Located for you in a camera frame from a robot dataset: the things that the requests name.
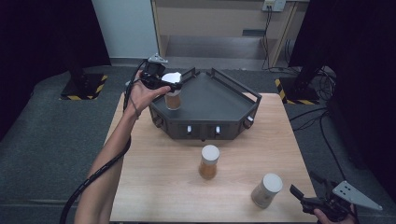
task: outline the yellow and black tape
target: yellow and black tape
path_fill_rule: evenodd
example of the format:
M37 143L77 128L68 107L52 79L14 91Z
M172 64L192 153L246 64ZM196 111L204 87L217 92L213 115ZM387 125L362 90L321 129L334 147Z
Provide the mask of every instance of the yellow and black tape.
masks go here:
M290 104L290 105L319 105L319 100L289 100L286 93L283 91L282 84L280 83L279 79L275 80L275 84L277 90L279 91L280 98L282 99L283 104Z
M102 91L106 80L107 80L107 76L103 76L101 81L98 83L98 87L96 88L95 93L88 95L87 94L62 95L60 100L94 100L99 96L99 93Z

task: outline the black backdrop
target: black backdrop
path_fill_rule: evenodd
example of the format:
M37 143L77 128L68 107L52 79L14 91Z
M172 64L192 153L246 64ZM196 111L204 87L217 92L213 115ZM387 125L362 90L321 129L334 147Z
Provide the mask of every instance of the black backdrop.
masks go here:
M91 0L0 1L0 140L37 82L106 64L110 61Z
M318 66L335 72L328 103L334 123L351 159L370 168L396 202L394 8L395 1L311 0L290 66L304 66L315 53L323 61ZM319 45L325 48L317 52Z

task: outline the black tray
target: black tray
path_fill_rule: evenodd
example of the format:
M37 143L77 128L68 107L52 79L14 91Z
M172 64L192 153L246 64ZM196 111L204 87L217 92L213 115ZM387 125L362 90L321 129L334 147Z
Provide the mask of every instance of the black tray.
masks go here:
M182 82L178 110L169 110L163 96L149 106L153 123L171 138L230 140L253 125L262 98L257 92L214 68L208 73L192 68Z

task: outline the hand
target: hand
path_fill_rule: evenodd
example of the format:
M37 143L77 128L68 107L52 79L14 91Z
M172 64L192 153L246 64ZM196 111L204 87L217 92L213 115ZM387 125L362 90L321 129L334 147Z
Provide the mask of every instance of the hand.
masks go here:
M140 78L141 75L142 71L140 70L137 72L136 77ZM132 101L134 101L138 113L141 113L157 96L166 94L170 90L171 88L168 86L161 87L157 90L150 90L140 80L136 81L136 83L134 83L134 85L132 86L131 95L125 113L131 116L135 114Z
M320 209L314 209L314 214L322 224L356 224L356 219L352 215L347 215L347 217L340 222L330 221L326 215Z

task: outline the white container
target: white container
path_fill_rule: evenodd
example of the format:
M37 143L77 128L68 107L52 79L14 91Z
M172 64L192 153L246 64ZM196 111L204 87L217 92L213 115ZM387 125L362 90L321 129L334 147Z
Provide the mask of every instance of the white container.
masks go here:
M170 83L178 83L181 80L180 73L168 73L163 75L161 78L162 81L167 81ZM166 107L170 110L177 110L180 108L181 100L180 100L180 90L174 92L168 92L165 94L165 104Z
M213 145L207 145L202 148L201 164L199 174L204 179L212 179L217 174L217 163L220 151Z
M282 179L278 175L266 174L260 184L251 192L251 199L259 207L266 208L282 188Z

